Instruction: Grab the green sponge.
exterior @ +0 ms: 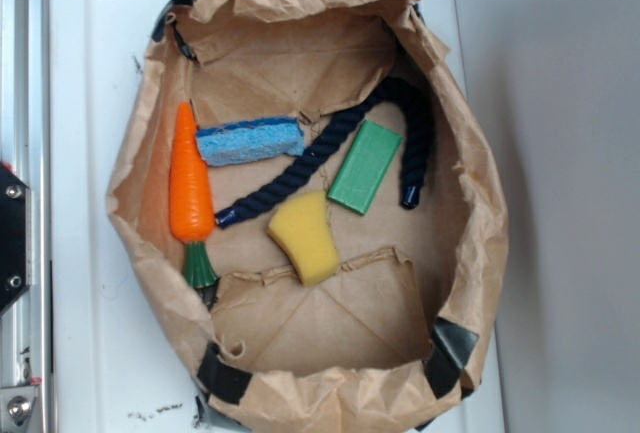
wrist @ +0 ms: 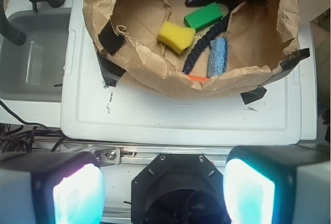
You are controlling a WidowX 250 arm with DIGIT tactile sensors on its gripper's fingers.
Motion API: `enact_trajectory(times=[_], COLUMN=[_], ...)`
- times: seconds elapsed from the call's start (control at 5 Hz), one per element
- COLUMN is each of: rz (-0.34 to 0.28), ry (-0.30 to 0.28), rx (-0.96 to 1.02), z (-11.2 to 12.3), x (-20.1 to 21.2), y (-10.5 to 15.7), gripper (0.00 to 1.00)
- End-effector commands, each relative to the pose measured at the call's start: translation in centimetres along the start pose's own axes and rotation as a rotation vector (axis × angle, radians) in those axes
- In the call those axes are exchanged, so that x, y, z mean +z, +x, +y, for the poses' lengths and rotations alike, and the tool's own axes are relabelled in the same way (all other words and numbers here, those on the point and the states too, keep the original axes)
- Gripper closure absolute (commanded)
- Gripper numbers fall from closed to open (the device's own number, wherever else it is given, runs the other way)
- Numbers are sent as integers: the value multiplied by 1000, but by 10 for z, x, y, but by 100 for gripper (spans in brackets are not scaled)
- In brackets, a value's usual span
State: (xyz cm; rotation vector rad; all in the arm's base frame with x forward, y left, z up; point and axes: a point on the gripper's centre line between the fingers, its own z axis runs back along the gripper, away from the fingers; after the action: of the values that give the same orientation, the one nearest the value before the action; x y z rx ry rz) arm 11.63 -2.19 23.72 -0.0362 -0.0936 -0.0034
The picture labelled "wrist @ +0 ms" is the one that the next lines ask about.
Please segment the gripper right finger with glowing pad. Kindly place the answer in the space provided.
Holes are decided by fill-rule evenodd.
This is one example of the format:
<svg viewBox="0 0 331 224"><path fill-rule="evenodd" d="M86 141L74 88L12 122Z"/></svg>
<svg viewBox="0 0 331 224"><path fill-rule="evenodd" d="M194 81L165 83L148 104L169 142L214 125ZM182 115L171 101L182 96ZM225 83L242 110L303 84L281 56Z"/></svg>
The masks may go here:
<svg viewBox="0 0 331 224"><path fill-rule="evenodd" d="M223 194L233 223L330 223L330 146L236 146Z"/></svg>

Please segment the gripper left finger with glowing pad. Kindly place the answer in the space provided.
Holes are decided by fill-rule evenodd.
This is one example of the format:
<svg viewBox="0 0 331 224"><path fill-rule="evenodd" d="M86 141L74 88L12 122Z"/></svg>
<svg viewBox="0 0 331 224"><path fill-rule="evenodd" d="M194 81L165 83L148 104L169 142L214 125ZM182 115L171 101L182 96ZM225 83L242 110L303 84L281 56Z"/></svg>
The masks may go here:
<svg viewBox="0 0 331 224"><path fill-rule="evenodd" d="M100 223L105 200L90 152L1 154L1 223Z"/></svg>

